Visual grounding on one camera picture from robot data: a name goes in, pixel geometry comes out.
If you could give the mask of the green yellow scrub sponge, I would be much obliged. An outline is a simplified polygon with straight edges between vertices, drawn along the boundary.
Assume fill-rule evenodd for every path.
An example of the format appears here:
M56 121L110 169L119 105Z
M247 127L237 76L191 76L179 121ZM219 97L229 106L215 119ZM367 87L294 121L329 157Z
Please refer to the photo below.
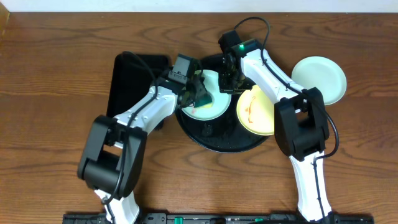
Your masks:
M209 93L199 96L194 103L195 108L211 108L213 106L213 99Z

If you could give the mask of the light green plate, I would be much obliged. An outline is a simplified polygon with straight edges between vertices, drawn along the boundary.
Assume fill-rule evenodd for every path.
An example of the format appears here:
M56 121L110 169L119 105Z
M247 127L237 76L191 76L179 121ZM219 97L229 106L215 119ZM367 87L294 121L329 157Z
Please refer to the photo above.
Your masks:
M340 101L347 89L346 75L341 67L321 56L311 56L299 61L292 71L292 80L306 89L318 88L325 105Z
M190 106L182 109L188 117L199 121L207 121L221 116L231 103L231 95L220 92L218 72L204 70L203 76L205 77L204 86L210 92L212 98L211 104L198 108Z

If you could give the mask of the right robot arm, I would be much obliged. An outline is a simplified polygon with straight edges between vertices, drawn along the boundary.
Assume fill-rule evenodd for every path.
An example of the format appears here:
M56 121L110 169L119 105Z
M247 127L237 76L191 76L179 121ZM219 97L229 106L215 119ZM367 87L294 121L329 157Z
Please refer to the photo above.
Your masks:
M308 222L325 222L331 212L323 178L325 142L333 120L317 88L306 89L290 79L255 39L221 37L220 91L242 94L258 86L274 105L275 140L292 162L298 189L298 210Z

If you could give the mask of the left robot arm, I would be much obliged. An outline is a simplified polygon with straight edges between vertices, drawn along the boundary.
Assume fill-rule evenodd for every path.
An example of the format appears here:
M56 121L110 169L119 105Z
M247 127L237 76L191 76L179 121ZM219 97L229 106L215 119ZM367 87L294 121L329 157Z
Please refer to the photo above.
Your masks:
M176 109L212 102L202 80L181 84L159 78L132 108L113 118L100 115L94 120L77 174L100 197L109 223L135 223L140 214L133 190L148 135Z

